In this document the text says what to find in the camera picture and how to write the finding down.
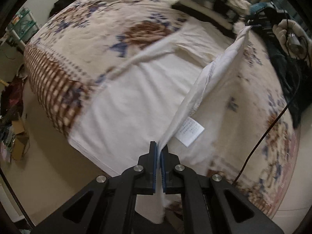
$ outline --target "white glove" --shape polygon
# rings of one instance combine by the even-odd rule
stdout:
[[[289,54],[292,58],[298,58],[298,55],[292,53],[287,47],[286,47],[286,33],[287,30],[288,32],[289,30],[292,30],[294,32],[294,34],[298,37],[301,45],[303,46],[303,48],[306,50],[306,43],[305,40],[301,40],[299,37],[304,37],[307,40],[307,44],[308,44],[308,53],[310,55],[310,57],[312,57],[312,41],[311,39],[307,36],[307,34],[305,33],[305,31],[301,28],[301,26],[294,20],[288,20],[288,25],[287,25],[287,20],[283,19],[278,26],[274,25],[273,26],[273,33],[275,34],[275,36],[277,37],[277,39],[280,42],[280,45],[282,46],[283,50],[285,51],[286,54]],[[299,57],[299,58],[304,58],[306,56],[306,52],[304,52],[303,57]]]

